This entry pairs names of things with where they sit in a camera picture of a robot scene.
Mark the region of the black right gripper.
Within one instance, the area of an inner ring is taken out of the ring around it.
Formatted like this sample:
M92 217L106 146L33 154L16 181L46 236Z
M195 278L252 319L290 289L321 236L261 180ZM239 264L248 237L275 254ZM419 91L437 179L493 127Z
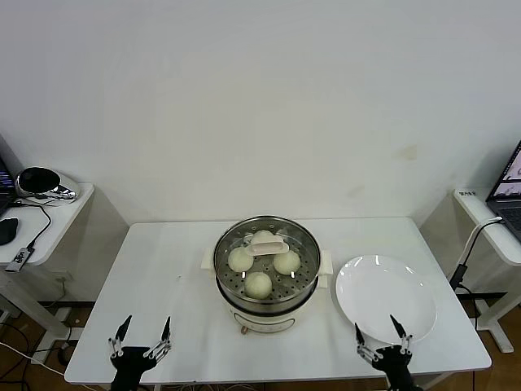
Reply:
M366 345L363 333L355 323L357 354L365 361L371 361L374 369L385 374L389 390L415 390L414 380L408 368L412 358L409 347L413 336L405 331L403 325L392 314L390 319L401 339L401 345L391 345L374 351Z

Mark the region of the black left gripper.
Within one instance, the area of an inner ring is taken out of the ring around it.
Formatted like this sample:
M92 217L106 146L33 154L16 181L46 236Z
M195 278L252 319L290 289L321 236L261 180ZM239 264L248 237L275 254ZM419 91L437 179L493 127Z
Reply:
M151 369L151 359L163 359L172 348L170 317L166 320L160 341L150 349L141 346L122 347L131 319L130 314L117 328L116 334L107 340L112 349L111 363L116 369L111 390L136 391L143 373Z

